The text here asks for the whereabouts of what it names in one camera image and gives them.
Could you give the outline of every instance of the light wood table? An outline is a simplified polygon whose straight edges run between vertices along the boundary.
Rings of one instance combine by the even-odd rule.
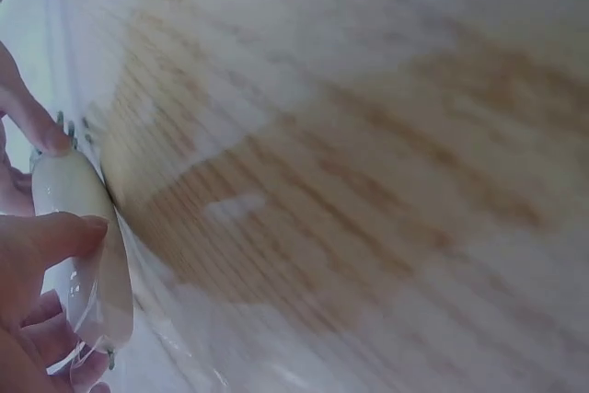
[[[195,392],[587,390],[589,0],[52,7]]]

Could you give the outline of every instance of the fingernail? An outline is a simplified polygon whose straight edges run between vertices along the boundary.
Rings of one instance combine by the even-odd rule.
[[[95,215],[88,215],[83,218],[90,229],[96,231],[97,234],[106,235],[109,228],[109,221],[106,218]]]
[[[57,125],[54,125],[45,135],[45,147],[52,154],[60,154],[70,148],[70,139],[67,138],[64,131]]]

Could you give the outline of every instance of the finger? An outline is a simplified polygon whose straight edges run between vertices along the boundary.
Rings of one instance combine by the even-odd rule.
[[[20,333],[33,344],[43,367],[59,363],[77,345],[77,337],[63,312],[39,324],[27,326]]]
[[[110,388],[104,382],[101,382],[93,386],[90,393],[110,393]]]
[[[54,290],[51,290],[39,297],[37,305],[33,307],[29,315],[20,324],[20,327],[39,324],[47,319],[56,317],[63,312],[64,307],[59,299],[59,295]]]
[[[16,168],[10,168],[10,176],[13,182],[19,187],[29,187],[32,185],[33,176],[31,174],[23,174]]]
[[[41,151],[57,154],[69,148],[67,136],[24,84],[18,91],[0,87],[0,107]]]
[[[0,164],[0,212],[21,216],[33,216],[35,213],[31,193],[26,187],[15,186],[11,169],[4,164]]]
[[[109,368],[109,357],[100,352],[91,352],[78,359],[77,357],[51,376],[55,388],[60,393],[74,393],[88,390],[102,378]]]

